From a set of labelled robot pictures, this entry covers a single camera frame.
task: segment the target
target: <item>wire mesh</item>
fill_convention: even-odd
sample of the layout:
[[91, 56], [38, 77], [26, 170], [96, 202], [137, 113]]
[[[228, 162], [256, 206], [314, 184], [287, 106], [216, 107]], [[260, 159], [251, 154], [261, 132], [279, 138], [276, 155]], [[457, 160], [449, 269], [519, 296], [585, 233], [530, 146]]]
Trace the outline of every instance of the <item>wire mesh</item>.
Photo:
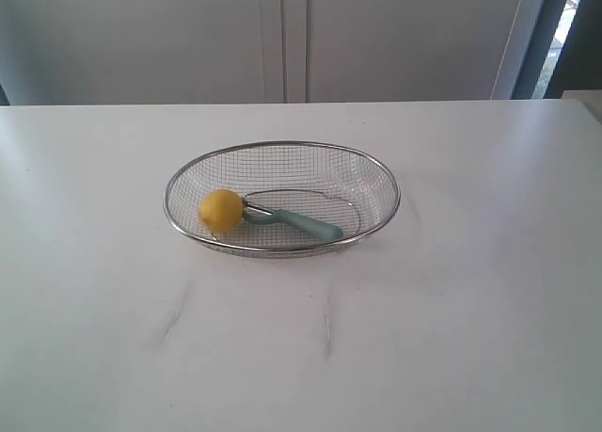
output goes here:
[[[223, 234], [206, 230], [198, 204], [229, 189], [265, 209], [286, 209], [339, 226], [325, 243], [284, 224], [242, 220]], [[201, 156], [179, 170], [166, 189], [165, 210], [181, 232], [211, 248], [243, 256], [309, 256], [354, 243], [386, 224], [399, 206], [390, 171], [369, 155], [312, 142], [262, 142]]]

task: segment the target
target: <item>table surface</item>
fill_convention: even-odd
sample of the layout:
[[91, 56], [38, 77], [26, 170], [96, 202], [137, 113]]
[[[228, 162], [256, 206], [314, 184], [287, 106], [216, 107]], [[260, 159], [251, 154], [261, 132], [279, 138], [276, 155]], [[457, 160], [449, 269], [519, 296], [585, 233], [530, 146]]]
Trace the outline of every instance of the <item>table surface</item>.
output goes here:
[[[266, 139], [372, 154], [399, 214], [298, 260], [171, 228], [177, 168]], [[2, 108], [0, 204], [3, 432], [602, 430], [576, 101]]]

